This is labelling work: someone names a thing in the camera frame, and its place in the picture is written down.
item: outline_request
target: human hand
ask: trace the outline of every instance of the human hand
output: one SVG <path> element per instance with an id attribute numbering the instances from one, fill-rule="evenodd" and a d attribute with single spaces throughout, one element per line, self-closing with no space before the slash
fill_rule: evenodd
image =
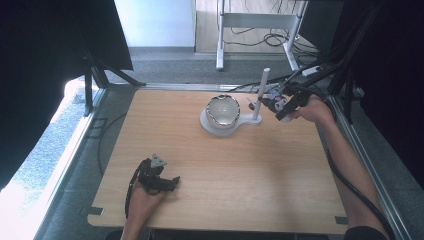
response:
<path id="1" fill-rule="evenodd" d="M 138 239 L 146 220 L 158 208 L 165 195 L 165 192 L 150 195 L 144 190 L 140 182 L 135 181 L 128 209 L 128 219 L 121 240 Z"/>
<path id="2" fill-rule="evenodd" d="M 321 126 L 335 122 L 331 110 L 317 95 L 311 95 L 306 106 L 292 112 L 290 117 L 303 117 L 304 119 L 315 122 Z"/>

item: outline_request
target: black cable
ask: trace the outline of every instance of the black cable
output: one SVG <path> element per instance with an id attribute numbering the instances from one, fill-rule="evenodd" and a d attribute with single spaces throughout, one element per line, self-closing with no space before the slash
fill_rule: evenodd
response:
<path id="1" fill-rule="evenodd" d="M 327 149 L 328 154 L 328 163 L 330 165 L 331 171 L 333 171 L 334 175 L 347 187 L 350 191 L 352 191 L 355 196 L 357 196 L 370 210 L 371 212 L 377 217 L 377 219 L 381 222 L 384 229 L 386 230 L 387 234 L 389 235 L 390 240 L 396 240 L 395 233 L 393 232 L 392 227 L 390 226 L 389 221 L 386 219 L 386 217 L 380 212 L 380 210 L 372 203 L 361 191 L 359 191 L 352 183 L 349 182 L 337 169 L 336 165 L 334 164 L 334 161 L 331 157 L 330 150 Z"/>
<path id="2" fill-rule="evenodd" d="M 113 124 L 115 124 L 119 119 L 121 119 L 121 118 L 123 118 L 123 117 L 125 117 L 127 114 L 126 113 L 124 113 L 124 114 L 121 114 L 121 115 L 119 115 L 117 118 L 115 118 L 109 125 L 107 125 L 104 129 L 103 129 L 103 131 L 100 133 L 100 136 L 99 136 L 99 144 L 97 145 L 97 164 L 98 164 L 98 166 L 99 166 L 99 172 L 100 172 L 100 175 L 103 177 L 103 175 L 104 175 L 104 172 L 103 172 L 103 167 L 102 167 L 102 164 L 101 164 L 101 157 L 100 157 L 100 149 L 101 149 L 101 146 L 102 146 L 102 141 L 103 141 L 103 137 L 104 137 L 104 135 L 105 135 L 105 133 L 109 130 L 109 128 L 113 125 Z"/>

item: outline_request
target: wooden table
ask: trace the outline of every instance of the wooden table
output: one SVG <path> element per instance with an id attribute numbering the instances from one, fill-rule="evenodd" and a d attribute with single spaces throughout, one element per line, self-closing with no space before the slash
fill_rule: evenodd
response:
<path id="1" fill-rule="evenodd" d="M 156 153 L 162 178 L 181 176 L 175 192 L 150 218 L 165 229 L 342 234 L 345 217 L 315 124 L 278 122 L 263 107 L 259 125 L 216 137 L 200 113 L 220 93 L 140 90 L 135 93 L 93 207 L 95 226 L 123 226 L 128 182 L 138 164 Z M 247 97 L 231 93 L 242 113 Z"/>

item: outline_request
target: metal frame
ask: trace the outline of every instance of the metal frame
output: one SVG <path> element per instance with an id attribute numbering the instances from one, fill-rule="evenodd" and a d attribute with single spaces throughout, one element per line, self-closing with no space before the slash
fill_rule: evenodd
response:
<path id="1" fill-rule="evenodd" d="M 283 44 L 284 51 L 292 71 L 297 71 L 299 66 L 293 56 L 292 47 L 300 27 L 307 1 L 301 1 L 296 15 L 293 14 L 253 14 L 253 13 L 225 13 L 225 0 L 220 0 L 219 32 L 216 50 L 216 69 L 224 70 L 224 28 L 275 28 L 291 29 L 289 41 Z"/>

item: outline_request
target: wrist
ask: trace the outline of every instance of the wrist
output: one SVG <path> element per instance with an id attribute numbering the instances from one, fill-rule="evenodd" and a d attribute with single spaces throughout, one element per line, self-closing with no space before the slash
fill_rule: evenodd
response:
<path id="1" fill-rule="evenodd" d="M 143 230 L 143 226 L 144 220 L 139 220 L 137 218 L 132 219 L 129 217 L 124 225 L 124 232 L 121 240 L 138 239 L 141 231 Z"/>

